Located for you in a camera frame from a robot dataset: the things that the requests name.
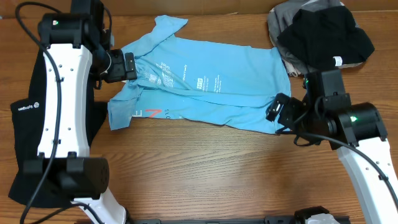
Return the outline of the light blue printed t-shirt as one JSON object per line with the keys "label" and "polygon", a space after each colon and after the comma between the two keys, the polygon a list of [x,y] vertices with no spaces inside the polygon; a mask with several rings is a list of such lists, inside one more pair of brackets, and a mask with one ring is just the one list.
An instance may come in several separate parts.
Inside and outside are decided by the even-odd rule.
{"label": "light blue printed t-shirt", "polygon": [[177,37],[186,24],[157,16],[150,33],[123,47],[134,56],[137,77],[110,99],[110,128],[157,118],[275,133],[279,125],[266,119],[267,108],[277,94],[291,94],[279,51]]}

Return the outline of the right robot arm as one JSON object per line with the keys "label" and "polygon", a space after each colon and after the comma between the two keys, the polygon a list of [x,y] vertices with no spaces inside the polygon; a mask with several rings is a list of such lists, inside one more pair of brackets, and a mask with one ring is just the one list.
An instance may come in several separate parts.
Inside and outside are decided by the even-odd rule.
{"label": "right robot arm", "polygon": [[345,167],[367,223],[397,223],[397,176],[387,129],[377,108],[352,104],[340,70],[304,76],[302,100],[279,93],[266,111],[269,121],[306,140],[306,146],[328,141]]}

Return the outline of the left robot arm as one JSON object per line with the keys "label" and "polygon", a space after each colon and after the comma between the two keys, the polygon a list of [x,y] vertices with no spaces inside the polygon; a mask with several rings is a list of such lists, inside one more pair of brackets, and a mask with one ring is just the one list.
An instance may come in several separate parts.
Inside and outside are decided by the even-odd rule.
{"label": "left robot arm", "polygon": [[93,223],[132,222],[109,189],[107,160],[90,156],[87,135],[89,91],[137,77],[133,54],[113,49],[112,27],[104,24],[110,15],[101,1],[73,1],[70,12],[51,7],[39,22],[33,41],[45,62],[45,110],[36,155],[22,170],[36,184],[26,208],[44,191]]}

